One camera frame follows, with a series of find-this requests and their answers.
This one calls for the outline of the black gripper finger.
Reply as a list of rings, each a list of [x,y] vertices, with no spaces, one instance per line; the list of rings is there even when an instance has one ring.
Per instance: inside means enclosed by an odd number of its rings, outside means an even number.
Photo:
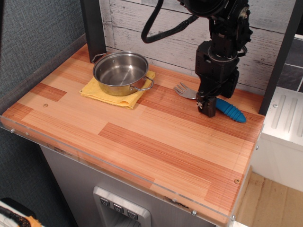
[[[200,97],[200,112],[208,117],[214,117],[216,111],[216,97]]]
[[[225,71],[223,70],[219,74],[221,86],[220,86],[220,95],[226,98],[231,98],[233,95],[238,78],[239,78],[239,71],[233,70],[230,74],[225,74]]]

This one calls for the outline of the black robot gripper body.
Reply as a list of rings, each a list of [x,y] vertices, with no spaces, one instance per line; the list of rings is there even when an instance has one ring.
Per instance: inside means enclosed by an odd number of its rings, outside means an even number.
[[[196,94],[196,104],[200,111],[200,97],[217,97],[220,95],[219,74],[223,70],[230,74],[238,70],[238,52],[234,51],[229,57],[220,56],[211,50],[211,41],[202,42],[196,50],[195,73],[200,78],[200,86]]]

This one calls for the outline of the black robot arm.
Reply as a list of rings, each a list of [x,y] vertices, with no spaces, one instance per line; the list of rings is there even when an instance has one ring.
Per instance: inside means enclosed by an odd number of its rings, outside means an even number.
[[[240,57],[247,53],[251,41],[249,4],[246,0],[182,0],[196,17],[209,21],[210,41],[196,50],[195,73],[200,78],[196,94],[199,112],[213,117],[217,96],[231,98],[236,88]]]

